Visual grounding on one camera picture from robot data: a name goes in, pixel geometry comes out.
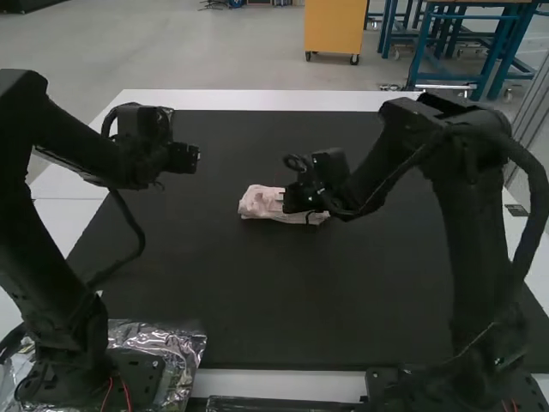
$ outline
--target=white table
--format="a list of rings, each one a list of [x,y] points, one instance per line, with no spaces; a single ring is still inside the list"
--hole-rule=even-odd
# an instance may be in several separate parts
[[[376,112],[386,100],[417,97],[417,93],[240,90],[124,90],[91,123],[100,129],[114,106],[137,101],[144,105],[191,110]],[[57,246],[67,257],[106,197],[103,188],[84,182],[77,174],[51,165],[31,184],[35,205]],[[513,197],[504,190],[504,202]],[[504,209],[507,241],[512,254],[525,217]],[[541,241],[527,284],[549,313],[549,239]],[[0,336],[21,322],[15,304],[0,289]],[[549,398],[549,375],[536,375]],[[336,402],[357,402],[366,394],[364,373],[199,370],[193,396],[230,395]]]

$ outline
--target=black cable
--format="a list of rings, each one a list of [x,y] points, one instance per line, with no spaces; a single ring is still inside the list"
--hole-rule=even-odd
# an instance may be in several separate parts
[[[87,281],[87,285],[92,289],[96,289],[114,272],[116,272],[129,262],[140,257],[145,251],[145,246],[147,245],[145,232],[143,232],[143,229],[141,228],[141,226],[139,226],[139,223],[137,223],[136,218],[132,215],[128,204],[124,201],[124,198],[122,197],[122,195],[120,195],[120,192],[118,192],[116,189],[109,189],[109,193],[111,194],[112,199],[122,212],[126,223],[131,227],[131,229],[133,229],[134,233],[136,234],[138,245],[137,248],[130,255],[122,260],[118,260],[108,268],[97,272],[89,281]]]

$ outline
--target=yellow cabinet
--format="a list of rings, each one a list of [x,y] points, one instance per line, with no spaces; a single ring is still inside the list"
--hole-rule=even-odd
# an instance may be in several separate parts
[[[306,0],[305,50],[360,54],[368,0]]]

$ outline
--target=caster wheel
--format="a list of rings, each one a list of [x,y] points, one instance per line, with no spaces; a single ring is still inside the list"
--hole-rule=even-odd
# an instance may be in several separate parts
[[[506,88],[504,91],[504,102],[510,103],[513,100],[513,91],[510,88]]]

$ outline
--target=blue metal rack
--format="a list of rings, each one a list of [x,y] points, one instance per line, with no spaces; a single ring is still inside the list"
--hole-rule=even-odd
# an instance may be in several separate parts
[[[377,51],[382,58],[389,56],[393,44],[415,45],[415,56],[409,70],[407,88],[414,88],[418,80],[471,82],[476,83],[476,89],[471,95],[472,100],[478,100],[486,88],[495,63],[502,62],[487,97],[496,99],[505,80],[534,78],[535,70],[515,55],[522,38],[528,29],[539,1],[533,3],[475,3],[475,2],[427,2],[425,12],[421,11],[423,0],[419,0],[412,27],[417,27],[419,18],[424,16],[419,33],[407,30],[410,22],[411,7],[407,14],[396,14],[398,0],[387,0],[383,12],[383,25]],[[504,8],[501,15],[466,15],[470,7]],[[462,25],[464,20],[498,20],[498,29],[494,33],[472,32]],[[463,75],[451,73],[442,63],[441,57],[452,58],[457,42],[478,43],[489,52],[482,71],[478,75]],[[426,58],[437,73],[419,73],[419,66]]]
[[[461,6],[480,6],[480,7],[494,7],[493,3],[460,3]],[[445,13],[444,9],[448,8],[449,12]],[[412,65],[410,66],[409,76],[407,79],[407,88],[413,89],[418,80],[434,80],[434,81],[450,81],[450,82],[474,82],[477,84],[476,89],[471,94],[471,100],[479,100],[486,84],[492,73],[494,64],[497,58],[504,50],[505,40],[510,33],[513,26],[513,22],[520,20],[518,14],[518,4],[512,4],[505,8],[506,13],[502,15],[464,15],[461,12],[455,12],[455,5],[448,5],[447,3],[435,3],[429,2],[426,5],[423,22],[421,24],[421,31],[416,42],[416,52],[413,57]],[[457,75],[451,73],[441,62],[440,57],[443,53],[444,47],[448,42],[449,48],[455,47],[456,41],[460,38],[461,30],[454,30],[452,36],[449,37],[450,24],[453,20],[499,20],[498,30],[492,37],[492,43],[488,56],[482,67],[481,72],[478,75]],[[431,28],[431,21],[433,21],[433,32],[438,36],[433,40],[434,51],[426,50],[426,46],[429,40],[429,31]],[[423,57],[426,57],[429,62],[437,70],[437,73],[420,73],[419,65]]]

